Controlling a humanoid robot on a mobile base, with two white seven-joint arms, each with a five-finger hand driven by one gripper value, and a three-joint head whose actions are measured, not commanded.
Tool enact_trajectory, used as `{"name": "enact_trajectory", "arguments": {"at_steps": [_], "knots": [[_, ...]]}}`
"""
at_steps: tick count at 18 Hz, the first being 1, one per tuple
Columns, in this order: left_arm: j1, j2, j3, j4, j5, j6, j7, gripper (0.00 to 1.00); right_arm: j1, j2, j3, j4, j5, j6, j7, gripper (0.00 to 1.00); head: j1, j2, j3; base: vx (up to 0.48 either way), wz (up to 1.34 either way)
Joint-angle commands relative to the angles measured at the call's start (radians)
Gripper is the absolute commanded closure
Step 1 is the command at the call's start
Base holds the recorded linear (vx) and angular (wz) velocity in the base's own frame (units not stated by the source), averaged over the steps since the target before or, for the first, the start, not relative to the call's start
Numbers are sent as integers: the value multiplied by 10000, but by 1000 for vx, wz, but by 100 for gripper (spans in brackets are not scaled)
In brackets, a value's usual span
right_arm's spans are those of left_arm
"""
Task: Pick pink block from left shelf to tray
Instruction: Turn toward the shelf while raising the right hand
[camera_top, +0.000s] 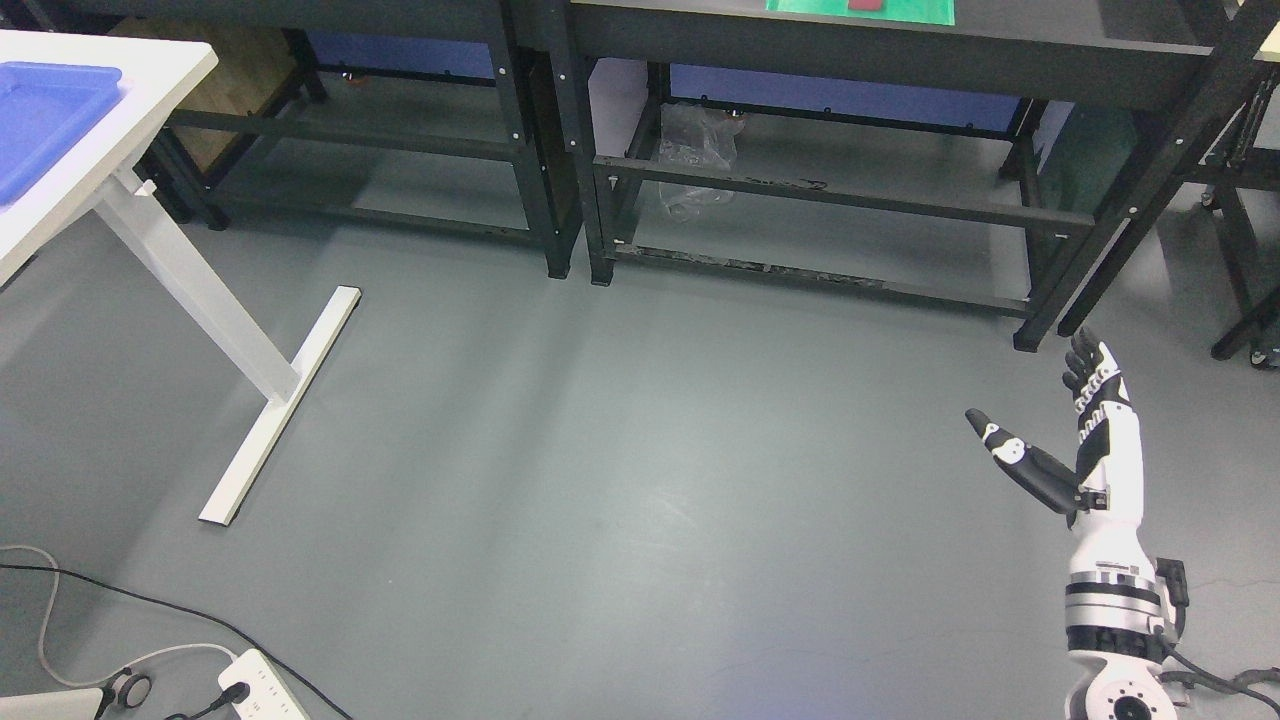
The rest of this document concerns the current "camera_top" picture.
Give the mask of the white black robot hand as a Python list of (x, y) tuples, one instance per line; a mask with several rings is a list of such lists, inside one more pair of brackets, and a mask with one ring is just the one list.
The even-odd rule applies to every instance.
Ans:
[(1151, 580), (1155, 565), (1138, 539), (1146, 498), (1140, 421), (1125, 375), (1114, 351), (1085, 325), (1071, 336), (1065, 365), (1062, 383), (1076, 421), (1074, 466), (978, 409), (965, 418), (1005, 475), (1068, 519), (1076, 541), (1069, 573), (1124, 571)]

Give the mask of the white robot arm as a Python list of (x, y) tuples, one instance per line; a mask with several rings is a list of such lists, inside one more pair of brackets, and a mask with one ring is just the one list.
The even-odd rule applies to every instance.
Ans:
[(1074, 571), (1065, 588), (1068, 657), (1084, 669), (1064, 701), (1066, 719), (1175, 719), (1158, 680), (1166, 644), (1180, 641), (1185, 564), (1156, 559), (1153, 578), (1112, 568)]

